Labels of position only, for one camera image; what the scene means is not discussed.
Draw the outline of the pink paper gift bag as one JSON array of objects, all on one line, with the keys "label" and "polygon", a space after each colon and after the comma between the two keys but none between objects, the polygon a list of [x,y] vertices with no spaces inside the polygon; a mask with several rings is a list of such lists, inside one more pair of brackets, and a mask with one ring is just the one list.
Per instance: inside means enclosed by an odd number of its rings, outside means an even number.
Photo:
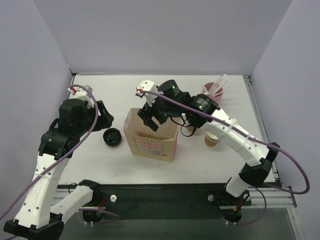
[{"label": "pink paper gift bag", "polygon": [[123,131],[131,153],[164,162],[173,162],[178,141],[178,125],[167,121],[157,131],[145,126],[138,116],[138,108],[131,108],[124,121]]}]

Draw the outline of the brown paper coffee cup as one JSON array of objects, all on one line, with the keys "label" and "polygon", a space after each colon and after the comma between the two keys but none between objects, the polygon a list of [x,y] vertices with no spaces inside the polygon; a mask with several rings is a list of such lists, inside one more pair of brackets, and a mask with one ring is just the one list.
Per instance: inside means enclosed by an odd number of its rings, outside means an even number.
[{"label": "brown paper coffee cup", "polygon": [[187,127],[187,130],[192,133],[192,132],[196,132],[196,131],[197,131],[197,128],[196,128],[196,127],[193,127],[193,126],[188,126],[188,127]]}]

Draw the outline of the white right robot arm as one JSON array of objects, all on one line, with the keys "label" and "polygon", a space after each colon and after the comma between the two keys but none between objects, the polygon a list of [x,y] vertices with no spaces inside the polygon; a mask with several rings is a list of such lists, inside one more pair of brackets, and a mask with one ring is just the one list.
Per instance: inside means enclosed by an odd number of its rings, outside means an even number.
[{"label": "white right robot arm", "polygon": [[207,95],[191,96],[189,92],[181,91],[173,79],[160,86],[150,80],[141,80],[135,94],[146,98],[137,114],[153,131],[168,118],[180,118],[191,127],[216,136],[243,158],[242,170],[228,180],[221,192],[225,203],[233,204],[247,188],[264,183],[278,155],[279,145],[258,142]]}]

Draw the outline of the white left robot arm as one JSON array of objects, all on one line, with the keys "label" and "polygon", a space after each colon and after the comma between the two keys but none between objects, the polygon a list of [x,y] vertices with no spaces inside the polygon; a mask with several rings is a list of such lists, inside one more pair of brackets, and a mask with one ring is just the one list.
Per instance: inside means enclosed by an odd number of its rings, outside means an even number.
[{"label": "white left robot arm", "polygon": [[84,179],[59,203],[52,201],[62,173],[73,152],[91,132],[108,129],[114,117],[103,101],[67,99],[40,140],[33,179],[25,191],[23,204],[13,219],[5,222],[4,232],[28,240],[57,240],[65,223],[82,206],[98,205],[100,184]]}]

